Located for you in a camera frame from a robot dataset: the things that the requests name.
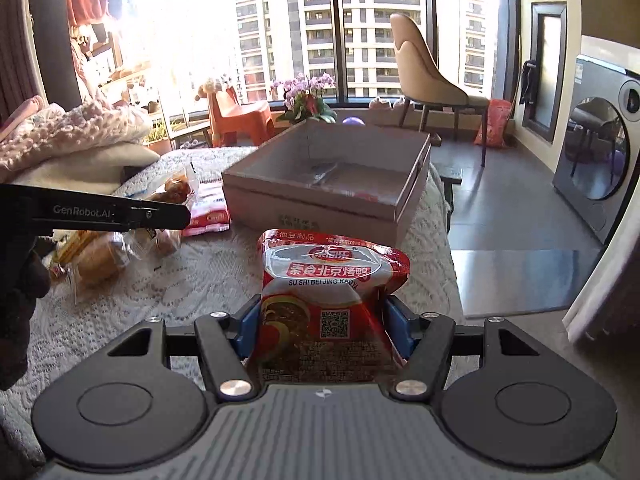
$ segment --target pink blanket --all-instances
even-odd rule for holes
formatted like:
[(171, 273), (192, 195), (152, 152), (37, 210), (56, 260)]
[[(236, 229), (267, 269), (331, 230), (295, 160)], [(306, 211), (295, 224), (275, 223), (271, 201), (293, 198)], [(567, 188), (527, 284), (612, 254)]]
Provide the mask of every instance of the pink blanket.
[(27, 99), (12, 113), (6, 122), (0, 126), (0, 142), (10, 135), (25, 119), (38, 113), (44, 108), (44, 100), (39, 95)]
[(93, 101), (65, 112), (53, 104), (23, 120), (0, 140), (0, 182), (47, 160), (116, 142), (136, 142), (152, 121), (135, 107), (104, 109)]

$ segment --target white lace bedspread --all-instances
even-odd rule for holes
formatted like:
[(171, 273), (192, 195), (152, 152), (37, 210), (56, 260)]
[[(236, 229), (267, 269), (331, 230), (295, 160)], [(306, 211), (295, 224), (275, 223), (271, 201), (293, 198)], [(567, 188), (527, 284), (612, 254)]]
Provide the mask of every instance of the white lace bedspread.
[[(146, 189), (152, 179), (189, 161), (200, 180), (219, 178), (220, 171), (253, 149), (170, 152), (115, 194), (132, 196)], [(34, 400), (49, 383), (132, 325), (152, 315), (164, 317), (167, 325), (177, 325), (213, 310), (234, 312), (260, 292), (258, 235), (235, 225), (226, 233), (186, 238), (177, 253), (161, 262), (129, 266), (110, 295), (91, 302), (74, 304), (66, 284), (50, 291), (38, 302), (31, 320), (29, 370), (13, 388), (0, 392), (0, 428), (10, 447), (31, 464), (42, 463), (44, 457), (30, 427)], [(398, 296), (416, 312), (436, 311), (459, 320), (462, 306), (447, 241), (446, 202), (433, 167), (400, 249), (411, 260), (411, 275)], [(199, 380), (194, 360), (172, 360), (172, 367), (174, 364)]]

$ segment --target open box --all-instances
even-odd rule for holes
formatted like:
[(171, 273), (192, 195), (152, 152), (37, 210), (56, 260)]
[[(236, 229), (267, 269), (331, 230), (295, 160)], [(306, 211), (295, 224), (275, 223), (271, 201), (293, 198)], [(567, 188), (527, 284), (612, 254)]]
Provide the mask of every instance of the open box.
[(222, 173), (232, 221), (397, 246), (429, 173), (429, 136), (306, 120)]

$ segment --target red and white package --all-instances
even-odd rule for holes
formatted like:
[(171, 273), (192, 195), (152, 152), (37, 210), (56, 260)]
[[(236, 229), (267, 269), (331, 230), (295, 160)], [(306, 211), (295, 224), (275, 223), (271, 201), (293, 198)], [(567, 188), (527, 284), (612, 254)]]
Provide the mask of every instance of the red and white package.
[(191, 208), (191, 223), (182, 230), (184, 236), (201, 235), (229, 229), (229, 211), (226, 208), (222, 181), (200, 184), (198, 199)]
[(248, 368), (261, 381), (386, 380), (401, 360), (382, 325), (380, 296), (409, 274), (404, 253), (356, 238), (270, 230), (261, 323)]

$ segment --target high-rise building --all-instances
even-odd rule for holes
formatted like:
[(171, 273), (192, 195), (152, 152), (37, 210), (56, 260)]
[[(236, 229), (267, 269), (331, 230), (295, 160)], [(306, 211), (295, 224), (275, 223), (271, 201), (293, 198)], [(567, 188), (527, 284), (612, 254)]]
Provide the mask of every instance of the high-rise building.
[[(484, 0), (438, 0), (440, 69), (451, 80), (486, 91)], [(401, 94), (390, 16), (411, 17), (426, 37), (427, 0), (342, 0), (347, 94)], [(239, 93), (246, 102), (282, 98), (270, 84), (303, 72), (335, 76), (331, 0), (235, 0)], [(335, 89), (328, 94), (335, 95)]]

